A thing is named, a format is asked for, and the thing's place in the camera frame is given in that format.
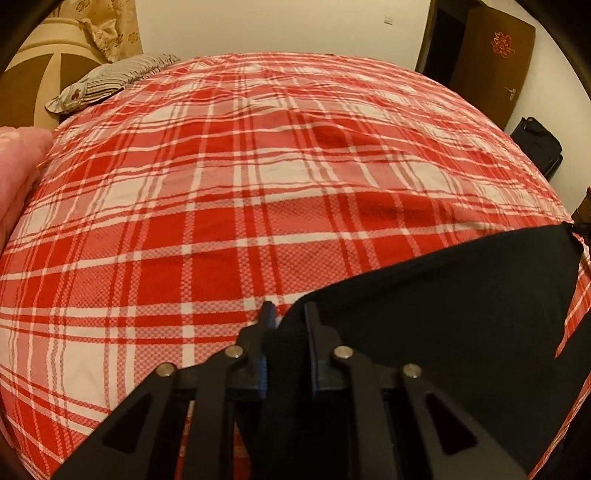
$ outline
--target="black clamp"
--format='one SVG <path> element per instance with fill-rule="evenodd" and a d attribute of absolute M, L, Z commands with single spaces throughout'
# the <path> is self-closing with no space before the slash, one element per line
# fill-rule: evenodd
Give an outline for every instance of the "black clamp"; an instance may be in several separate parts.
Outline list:
<path fill-rule="evenodd" d="M 265 302 L 258 323 L 203 364 L 181 370 L 159 365 L 52 479 L 173 480 L 192 401 L 181 480 L 232 479 L 235 410 L 263 405 L 272 387 L 263 345 L 275 315 Z M 313 303 L 305 317 L 311 401 L 345 398 L 352 405 L 350 478 L 527 478 L 470 415 L 422 378 L 420 367 L 386 368 L 342 345 L 337 331 L 320 323 Z M 256 429 L 256 419 L 251 423 Z M 309 468 L 314 478 L 314 465 Z"/>

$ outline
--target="plaid pattern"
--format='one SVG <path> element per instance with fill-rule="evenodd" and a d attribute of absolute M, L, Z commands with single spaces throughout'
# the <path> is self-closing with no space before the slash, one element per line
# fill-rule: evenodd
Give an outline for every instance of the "plaid pattern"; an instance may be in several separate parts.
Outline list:
<path fill-rule="evenodd" d="M 160 362 L 204 361 L 264 300 L 284 314 L 352 275 L 569 220 L 490 120 L 368 59 L 179 63 L 63 123 L 50 160 L 0 260 L 0 393 L 40 479 Z M 591 304 L 583 266 L 588 249 L 565 341 Z"/>

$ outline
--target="white wall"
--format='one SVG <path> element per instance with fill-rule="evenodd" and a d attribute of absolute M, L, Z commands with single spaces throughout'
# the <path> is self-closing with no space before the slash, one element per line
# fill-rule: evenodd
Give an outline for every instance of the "white wall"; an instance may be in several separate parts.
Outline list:
<path fill-rule="evenodd" d="M 336 53 L 415 68 L 430 0 L 137 0 L 144 51 Z M 393 25 L 384 23 L 392 16 Z"/>
<path fill-rule="evenodd" d="M 485 0 L 533 25 L 534 54 L 521 96 L 505 131 L 522 116 L 536 117 L 560 141 L 564 161 L 550 184 L 572 213 L 591 185 L 591 100 L 549 33 L 514 0 Z"/>

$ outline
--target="striped pillowcase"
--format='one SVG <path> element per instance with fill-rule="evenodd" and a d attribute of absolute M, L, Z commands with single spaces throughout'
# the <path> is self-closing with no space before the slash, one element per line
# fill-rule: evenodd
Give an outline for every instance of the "striped pillowcase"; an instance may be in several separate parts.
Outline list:
<path fill-rule="evenodd" d="M 79 112 L 178 61 L 180 58 L 170 54 L 142 54 L 106 63 L 66 87 L 45 108 L 52 113 Z"/>

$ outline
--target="beige curtain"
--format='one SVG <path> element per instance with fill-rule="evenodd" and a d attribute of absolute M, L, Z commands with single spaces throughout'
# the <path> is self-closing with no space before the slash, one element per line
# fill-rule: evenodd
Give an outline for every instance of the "beige curtain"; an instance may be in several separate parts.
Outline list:
<path fill-rule="evenodd" d="M 81 22 L 109 61 L 142 53 L 135 0 L 65 0 L 53 16 Z"/>

